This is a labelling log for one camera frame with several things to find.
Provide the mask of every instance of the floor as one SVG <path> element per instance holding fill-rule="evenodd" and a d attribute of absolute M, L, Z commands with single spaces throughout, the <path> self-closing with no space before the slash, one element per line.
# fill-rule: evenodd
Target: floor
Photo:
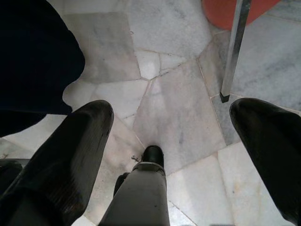
<path fill-rule="evenodd" d="M 227 104 L 218 94 L 229 32 L 208 23 L 200 0 L 49 2 L 86 58 L 63 99 L 74 110 L 105 99 L 115 112 L 88 208 L 74 226 L 99 223 L 117 177 L 150 144 L 165 153 L 172 226 L 292 225 L 276 209 L 228 110 L 237 98 L 258 97 L 300 113 L 298 1 L 278 3 L 247 27 Z M 0 157 L 31 157 L 64 118 L 48 115 L 0 139 Z"/>

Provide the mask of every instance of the metal pole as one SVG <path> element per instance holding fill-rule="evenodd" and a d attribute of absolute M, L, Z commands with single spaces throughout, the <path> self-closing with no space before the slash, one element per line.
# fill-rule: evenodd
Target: metal pole
<path fill-rule="evenodd" d="M 231 86 L 237 65 L 241 42 L 245 32 L 246 20 L 250 11 L 251 1 L 252 0 L 237 0 L 236 3 L 225 76 L 222 82 L 222 90 L 220 93 L 223 103 L 229 101 Z"/>

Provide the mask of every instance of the marble floor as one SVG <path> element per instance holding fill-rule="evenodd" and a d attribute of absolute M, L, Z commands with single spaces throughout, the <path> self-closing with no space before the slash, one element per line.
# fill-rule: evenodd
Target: marble floor
<path fill-rule="evenodd" d="M 151 144 L 165 154 L 172 226 L 292 225 L 276 209 L 228 111 L 240 97 L 258 97 L 300 113 L 297 1 L 280 2 L 247 27 L 226 104 L 218 94 L 229 32 L 209 24 L 200 0 L 49 2 L 86 58 L 64 101 L 76 110 L 105 99 L 115 113 L 88 208 L 73 226 L 99 223 L 117 177 Z M 64 118 L 48 115 L 0 138 L 0 157 L 30 158 Z"/>

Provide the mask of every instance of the red object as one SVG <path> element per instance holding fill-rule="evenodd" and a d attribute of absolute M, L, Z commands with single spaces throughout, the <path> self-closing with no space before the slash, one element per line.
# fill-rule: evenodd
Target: red object
<path fill-rule="evenodd" d="M 268 11 L 280 0 L 252 0 L 247 24 Z M 231 30 L 236 0 L 203 0 L 203 9 L 207 19 L 215 26 Z"/>

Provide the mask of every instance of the dark clothing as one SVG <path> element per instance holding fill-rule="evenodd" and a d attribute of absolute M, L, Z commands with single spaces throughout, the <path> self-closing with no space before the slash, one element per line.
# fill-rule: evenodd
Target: dark clothing
<path fill-rule="evenodd" d="M 84 70 L 79 45 L 45 0 L 0 0 L 0 137 L 69 114 L 63 91 Z"/>

